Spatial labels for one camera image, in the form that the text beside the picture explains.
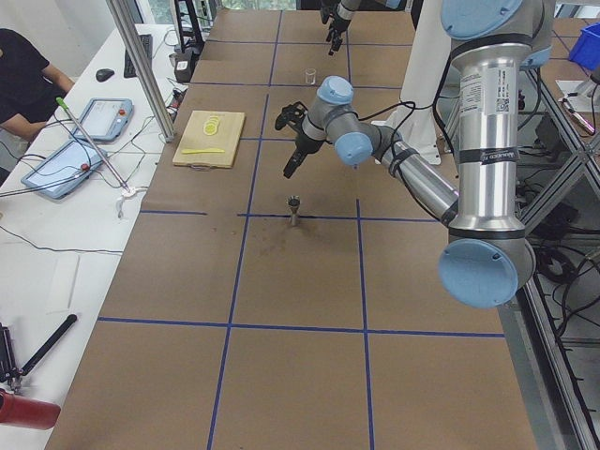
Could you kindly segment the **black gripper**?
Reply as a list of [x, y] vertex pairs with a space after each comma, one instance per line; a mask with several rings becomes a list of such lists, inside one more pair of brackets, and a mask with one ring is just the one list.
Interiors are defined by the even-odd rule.
[[329, 13], [329, 34], [327, 35], [326, 41], [330, 44], [328, 54], [332, 56], [335, 52], [338, 52], [342, 43], [343, 38], [340, 35], [345, 32], [353, 18], [353, 12], [345, 7], [333, 7]]
[[313, 139], [303, 129], [300, 129], [296, 133], [294, 143], [295, 151], [283, 169], [283, 175], [287, 178], [293, 176], [307, 155], [316, 154], [321, 149], [325, 139]]

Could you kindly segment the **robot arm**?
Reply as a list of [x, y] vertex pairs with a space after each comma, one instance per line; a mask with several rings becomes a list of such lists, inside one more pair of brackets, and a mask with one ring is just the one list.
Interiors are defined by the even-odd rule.
[[[331, 143], [355, 166], [376, 159], [448, 231], [438, 262], [444, 288], [474, 308], [509, 302], [533, 275], [535, 255], [516, 215], [519, 151], [518, 76], [551, 53], [551, 1], [426, 1], [416, 30], [401, 100], [383, 123], [359, 118], [353, 87], [326, 77], [309, 105], [284, 107], [276, 128], [291, 128], [291, 176], [304, 159]], [[432, 141], [436, 103], [450, 68], [459, 74], [458, 181], [436, 169]]]
[[401, 0], [361, 1], [334, 0], [321, 1], [320, 17], [323, 25], [327, 25], [325, 41], [330, 44], [328, 54], [334, 55], [340, 50], [344, 34], [348, 31], [353, 16], [358, 11], [398, 11], [406, 7], [407, 2]]

